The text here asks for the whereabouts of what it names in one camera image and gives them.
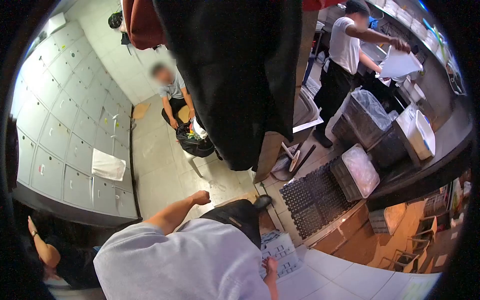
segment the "rubber floor mat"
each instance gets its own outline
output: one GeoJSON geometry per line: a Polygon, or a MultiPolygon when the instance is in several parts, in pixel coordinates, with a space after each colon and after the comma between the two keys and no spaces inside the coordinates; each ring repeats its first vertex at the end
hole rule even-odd
{"type": "Polygon", "coordinates": [[[328,225],[357,203],[347,202],[330,171],[334,162],[335,159],[280,189],[302,239],[328,225]]]}

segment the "white plastic container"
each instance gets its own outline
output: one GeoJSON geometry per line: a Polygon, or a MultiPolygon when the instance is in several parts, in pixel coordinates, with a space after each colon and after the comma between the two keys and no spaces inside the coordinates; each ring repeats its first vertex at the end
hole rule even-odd
{"type": "Polygon", "coordinates": [[[408,141],[421,160],[435,156],[435,134],[430,123],[419,110],[410,122],[408,141]]]}

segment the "hand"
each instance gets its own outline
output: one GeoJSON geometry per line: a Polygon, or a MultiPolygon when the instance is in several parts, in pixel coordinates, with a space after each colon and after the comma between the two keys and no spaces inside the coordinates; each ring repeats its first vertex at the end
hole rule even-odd
{"type": "Polygon", "coordinates": [[[179,124],[177,122],[177,120],[175,119],[170,119],[170,126],[173,128],[173,129],[177,129],[179,127],[179,124]]]}
{"type": "Polygon", "coordinates": [[[191,120],[193,117],[195,117],[195,110],[192,108],[188,113],[188,119],[191,120]]]}
{"type": "Polygon", "coordinates": [[[278,268],[278,261],[272,256],[265,258],[262,261],[262,267],[267,271],[267,275],[270,273],[276,274],[276,269],[278,268]]]}
{"type": "Polygon", "coordinates": [[[410,45],[399,39],[398,37],[390,38],[390,45],[399,51],[410,53],[410,45]]]}
{"type": "Polygon", "coordinates": [[[210,193],[207,191],[198,191],[192,196],[193,203],[198,205],[205,205],[211,202],[210,193]]]}
{"type": "Polygon", "coordinates": [[[28,216],[28,231],[32,234],[33,231],[37,231],[35,224],[33,224],[32,218],[28,216]]]}

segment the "woman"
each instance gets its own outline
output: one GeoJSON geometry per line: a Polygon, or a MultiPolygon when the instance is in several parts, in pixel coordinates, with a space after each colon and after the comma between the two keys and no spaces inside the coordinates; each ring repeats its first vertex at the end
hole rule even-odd
{"type": "Polygon", "coordinates": [[[45,278],[61,277],[74,289],[100,287],[93,266],[93,259],[99,247],[90,249],[75,247],[54,235],[46,237],[44,241],[30,216],[28,216],[28,230],[43,264],[45,278]]]}

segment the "dark hair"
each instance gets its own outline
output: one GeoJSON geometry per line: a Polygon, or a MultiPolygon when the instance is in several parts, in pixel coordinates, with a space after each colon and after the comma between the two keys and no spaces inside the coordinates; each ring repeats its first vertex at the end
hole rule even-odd
{"type": "Polygon", "coordinates": [[[153,65],[152,69],[150,69],[150,75],[152,77],[155,77],[155,75],[160,72],[161,70],[165,69],[166,66],[161,63],[161,62],[157,62],[155,65],[153,65]]]}
{"type": "Polygon", "coordinates": [[[108,18],[108,25],[112,29],[117,29],[120,27],[122,21],[123,16],[121,12],[115,12],[108,18]]]}
{"type": "Polygon", "coordinates": [[[345,8],[345,14],[351,14],[356,12],[358,12],[364,17],[368,17],[370,15],[370,9],[368,8],[368,6],[366,6],[366,4],[363,5],[356,0],[348,0],[345,8]]]}

